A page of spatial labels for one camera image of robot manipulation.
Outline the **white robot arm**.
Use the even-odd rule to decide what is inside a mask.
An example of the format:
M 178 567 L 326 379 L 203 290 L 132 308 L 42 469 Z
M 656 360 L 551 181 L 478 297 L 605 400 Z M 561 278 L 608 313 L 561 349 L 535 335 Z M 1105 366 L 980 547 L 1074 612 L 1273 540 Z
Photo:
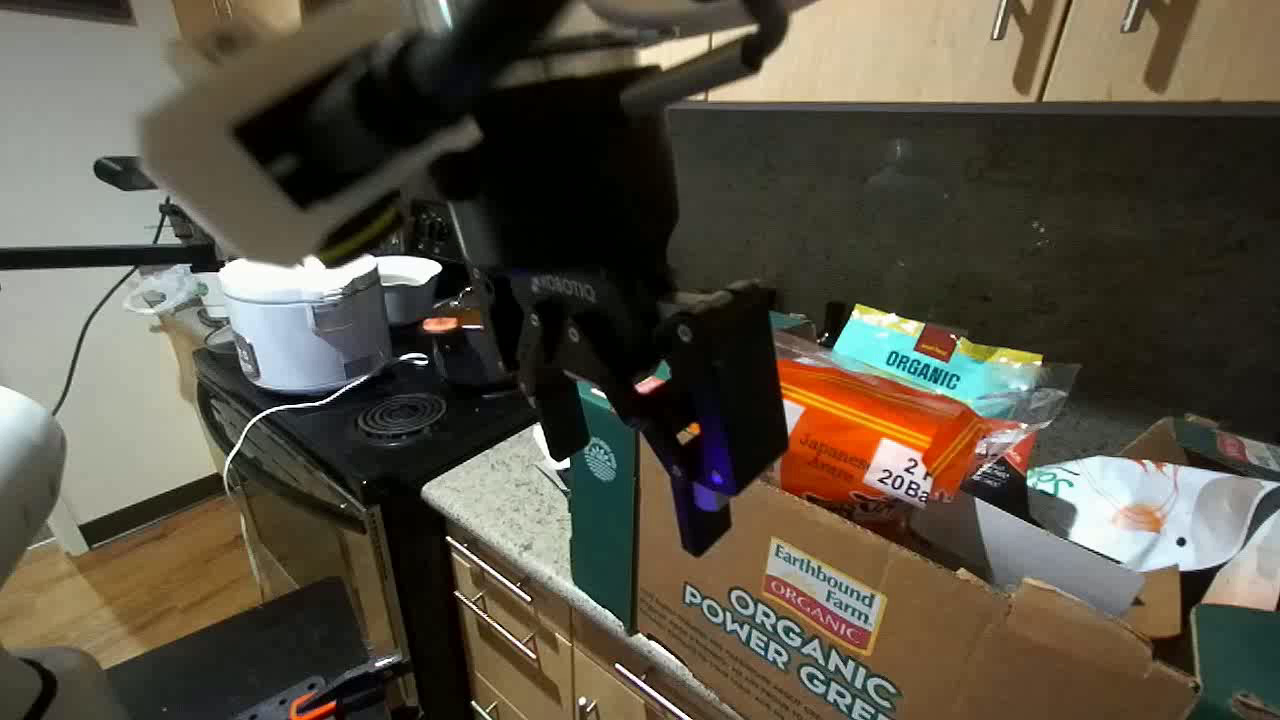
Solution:
M 597 386 L 667 473 L 698 557 L 784 457 L 772 290 L 674 284 L 667 109 L 742 80 L 787 37 L 784 0 L 650 0 L 576 37 L 589 0 L 468 0 L 444 30 L 382 30 L 308 110 L 330 181 L 468 128 L 427 164 L 482 286 L 499 363 L 555 457 L 589 442 Z

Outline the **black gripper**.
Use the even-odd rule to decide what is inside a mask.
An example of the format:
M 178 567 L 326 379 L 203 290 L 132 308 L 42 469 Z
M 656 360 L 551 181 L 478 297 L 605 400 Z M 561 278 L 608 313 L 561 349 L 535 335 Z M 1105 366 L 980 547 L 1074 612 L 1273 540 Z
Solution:
M 493 92 L 477 109 L 478 142 L 453 160 L 468 255 L 523 308 L 521 386 L 551 461 L 589 442 L 568 372 L 612 379 L 659 360 L 681 198 L 665 110 L 626 109 L 630 83 L 640 72 Z M 665 328 L 667 379 L 642 436 L 692 557 L 732 527 L 732 499 L 787 447 L 772 301 L 765 284 L 729 284 L 683 301 Z

